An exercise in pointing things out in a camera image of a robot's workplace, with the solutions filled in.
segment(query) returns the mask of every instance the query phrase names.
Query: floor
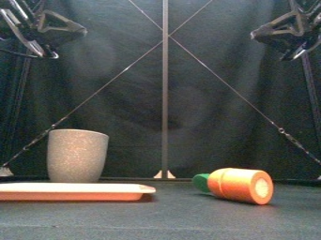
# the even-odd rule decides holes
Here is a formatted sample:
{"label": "floor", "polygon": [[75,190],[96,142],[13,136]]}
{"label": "floor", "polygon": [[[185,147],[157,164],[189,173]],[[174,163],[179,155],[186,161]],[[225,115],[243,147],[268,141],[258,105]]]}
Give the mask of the floor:
{"label": "floor", "polygon": [[276,184],[269,205],[214,198],[190,181],[142,181],[138,202],[0,202],[0,239],[321,239],[321,187]]}

